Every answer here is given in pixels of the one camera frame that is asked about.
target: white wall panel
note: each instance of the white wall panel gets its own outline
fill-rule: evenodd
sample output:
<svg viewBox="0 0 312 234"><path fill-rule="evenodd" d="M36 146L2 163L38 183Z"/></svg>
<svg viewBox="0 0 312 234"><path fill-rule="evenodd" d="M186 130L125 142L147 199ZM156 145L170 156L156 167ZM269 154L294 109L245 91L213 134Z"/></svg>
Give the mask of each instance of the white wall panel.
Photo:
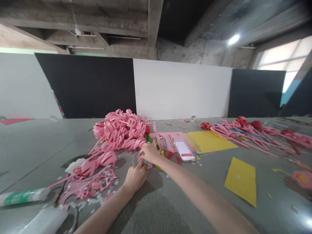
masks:
<svg viewBox="0 0 312 234"><path fill-rule="evenodd" d="M63 118L34 54L0 53L0 71L0 115L8 119Z"/></svg>
<svg viewBox="0 0 312 234"><path fill-rule="evenodd" d="M153 120L226 117L232 68L133 59L136 110Z"/></svg>

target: gray table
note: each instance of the gray table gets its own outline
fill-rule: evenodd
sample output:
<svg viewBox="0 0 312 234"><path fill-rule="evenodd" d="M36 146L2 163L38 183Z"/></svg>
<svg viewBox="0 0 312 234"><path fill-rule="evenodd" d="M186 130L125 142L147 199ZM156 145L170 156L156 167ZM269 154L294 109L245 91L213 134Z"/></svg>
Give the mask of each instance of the gray table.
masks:
<svg viewBox="0 0 312 234"><path fill-rule="evenodd" d="M279 121L274 118L249 119L275 123L312 136L312 127ZM0 125L1 160L0 171L8 170L0 176L1 191L21 191L47 187L66 173L61 166L69 159L86 154L96 143L93 131L88 131L99 119L31 120L11 125ZM220 121L210 118L210 123ZM180 120L156 121L158 132L200 131L195 122L181 123ZM296 156L312 166L311 152ZM220 195L229 200L260 233L311 233L311 203L287 186L282 176L271 168L288 173L302 168L289 163L282 155L284 151L271 148L279 159L270 157L255 149L237 149L201 156L199 163L182 163L181 166L201 178ZM123 184L128 168L132 165L135 152L119 152L115 174L120 178L116 189ZM224 181L232 157L236 157L256 167L257 208L224 187ZM18 233L44 206L55 202L57 187L44 202L0 208L1 233ZM67 203L79 200L68 199ZM97 204L87 204L79 213L82 224ZM71 226L70 215L64 226ZM181 189L164 172L153 168L148 173L148 181L133 197L113 223L109 233L215 233L206 218L194 207Z"/></svg>

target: mobile phone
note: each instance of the mobile phone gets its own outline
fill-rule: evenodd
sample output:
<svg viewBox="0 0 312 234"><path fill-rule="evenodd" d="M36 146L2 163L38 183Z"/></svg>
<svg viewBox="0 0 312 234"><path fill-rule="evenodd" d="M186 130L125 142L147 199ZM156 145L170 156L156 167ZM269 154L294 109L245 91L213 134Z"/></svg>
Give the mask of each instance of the mobile phone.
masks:
<svg viewBox="0 0 312 234"><path fill-rule="evenodd" d="M196 152L183 139L174 139L174 145L183 162L193 162L196 160Z"/></svg>

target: glue bottle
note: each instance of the glue bottle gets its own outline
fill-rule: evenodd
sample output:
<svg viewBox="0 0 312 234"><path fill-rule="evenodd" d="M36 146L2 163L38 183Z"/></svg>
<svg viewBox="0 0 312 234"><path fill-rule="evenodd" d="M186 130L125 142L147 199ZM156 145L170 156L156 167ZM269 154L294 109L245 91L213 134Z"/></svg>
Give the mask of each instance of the glue bottle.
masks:
<svg viewBox="0 0 312 234"><path fill-rule="evenodd" d="M0 206L45 200L49 192L49 188L40 188L17 193L0 194Z"/></svg>

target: window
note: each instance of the window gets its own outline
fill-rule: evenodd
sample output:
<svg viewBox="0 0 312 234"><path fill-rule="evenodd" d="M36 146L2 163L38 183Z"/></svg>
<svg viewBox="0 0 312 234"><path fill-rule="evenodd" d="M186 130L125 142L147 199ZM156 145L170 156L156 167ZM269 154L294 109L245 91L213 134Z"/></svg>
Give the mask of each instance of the window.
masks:
<svg viewBox="0 0 312 234"><path fill-rule="evenodd" d="M285 93L312 49L312 36L293 41L263 53L259 70L286 71L283 93Z"/></svg>

